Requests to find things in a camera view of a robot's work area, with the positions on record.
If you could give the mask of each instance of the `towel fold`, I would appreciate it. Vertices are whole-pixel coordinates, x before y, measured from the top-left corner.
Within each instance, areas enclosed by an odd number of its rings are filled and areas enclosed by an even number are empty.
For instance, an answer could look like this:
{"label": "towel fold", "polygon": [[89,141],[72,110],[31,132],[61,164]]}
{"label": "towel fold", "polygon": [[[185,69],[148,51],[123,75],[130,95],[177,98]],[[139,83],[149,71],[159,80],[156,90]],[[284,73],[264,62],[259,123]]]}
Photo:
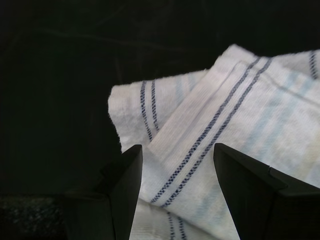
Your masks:
{"label": "towel fold", "polygon": [[239,239],[215,143],[320,187],[318,56],[258,57],[232,45],[209,70],[115,86],[109,115],[122,151],[143,146],[130,239]]}

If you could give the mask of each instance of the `white towel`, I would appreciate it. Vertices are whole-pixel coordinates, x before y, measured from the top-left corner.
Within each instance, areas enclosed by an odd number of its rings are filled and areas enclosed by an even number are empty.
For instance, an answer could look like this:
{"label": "white towel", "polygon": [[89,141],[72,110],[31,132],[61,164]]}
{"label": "white towel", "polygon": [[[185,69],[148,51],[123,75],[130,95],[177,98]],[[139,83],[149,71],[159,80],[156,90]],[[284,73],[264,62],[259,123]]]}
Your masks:
{"label": "white towel", "polygon": [[239,239],[215,143],[320,187],[319,53],[257,57],[233,45],[210,70],[115,86],[122,151],[143,146],[130,239]]}

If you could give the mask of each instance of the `dark background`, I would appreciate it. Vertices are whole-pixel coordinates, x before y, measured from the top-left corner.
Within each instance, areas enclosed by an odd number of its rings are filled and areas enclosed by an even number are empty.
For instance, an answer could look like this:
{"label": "dark background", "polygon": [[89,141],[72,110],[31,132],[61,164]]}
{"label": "dark background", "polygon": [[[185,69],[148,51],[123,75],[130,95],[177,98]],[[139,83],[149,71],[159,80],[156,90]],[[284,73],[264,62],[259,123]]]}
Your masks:
{"label": "dark background", "polygon": [[113,85],[208,69],[231,44],[263,56],[320,48],[319,9],[318,0],[1,1],[0,182],[119,154]]}

